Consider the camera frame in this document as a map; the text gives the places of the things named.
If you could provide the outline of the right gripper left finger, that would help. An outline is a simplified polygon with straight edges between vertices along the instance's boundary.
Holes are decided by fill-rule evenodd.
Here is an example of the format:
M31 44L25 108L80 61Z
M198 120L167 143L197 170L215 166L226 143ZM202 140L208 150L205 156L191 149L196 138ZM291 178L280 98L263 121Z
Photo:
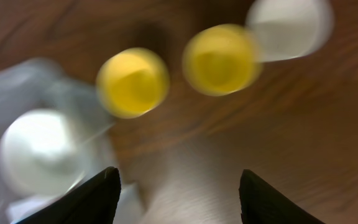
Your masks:
M119 170L107 167L19 224L112 224L120 193Z

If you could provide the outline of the white cup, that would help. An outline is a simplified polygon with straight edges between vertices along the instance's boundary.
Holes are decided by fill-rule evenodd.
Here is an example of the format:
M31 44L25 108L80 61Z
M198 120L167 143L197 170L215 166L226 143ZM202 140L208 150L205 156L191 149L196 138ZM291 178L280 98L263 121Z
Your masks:
M334 27L327 0L256 0L246 25L257 39L260 61L304 57L320 49Z

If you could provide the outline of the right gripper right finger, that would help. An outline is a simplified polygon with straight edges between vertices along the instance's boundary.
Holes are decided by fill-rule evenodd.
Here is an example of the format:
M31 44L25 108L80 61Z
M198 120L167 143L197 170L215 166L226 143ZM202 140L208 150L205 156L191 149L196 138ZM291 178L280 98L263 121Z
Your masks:
M249 169L242 172L239 199L243 224L323 224Z

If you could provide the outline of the white small bowl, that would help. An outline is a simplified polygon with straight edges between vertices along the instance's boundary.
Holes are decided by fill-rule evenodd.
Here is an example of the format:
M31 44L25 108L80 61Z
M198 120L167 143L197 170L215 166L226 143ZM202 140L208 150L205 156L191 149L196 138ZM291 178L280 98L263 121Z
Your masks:
M20 115L0 140L0 174L15 193L60 196L86 176L67 117L51 109Z

